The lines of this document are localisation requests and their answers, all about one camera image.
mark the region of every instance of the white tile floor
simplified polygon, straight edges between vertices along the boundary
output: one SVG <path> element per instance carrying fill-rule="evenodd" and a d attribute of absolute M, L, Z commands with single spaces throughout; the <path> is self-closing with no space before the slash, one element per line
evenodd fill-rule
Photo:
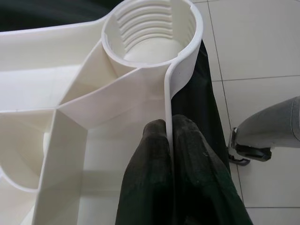
<path fill-rule="evenodd" d="M 204 20 L 213 89 L 226 140 L 253 113 L 300 96 L 300 1 L 193 0 Z M 231 165 L 255 225 L 300 224 L 300 149 Z"/>

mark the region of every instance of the white plastic stand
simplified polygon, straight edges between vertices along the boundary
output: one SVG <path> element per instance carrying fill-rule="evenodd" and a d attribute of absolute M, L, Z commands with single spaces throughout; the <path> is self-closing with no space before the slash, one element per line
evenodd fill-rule
<path fill-rule="evenodd" d="M 27 217 L 0 224 L 113 225 L 144 126 L 166 120 L 172 146 L 171 98 L 202 33 L 188 0 L 126 0 L 94 22 L 0 33 L 0 181 L 33 198 Z"/>

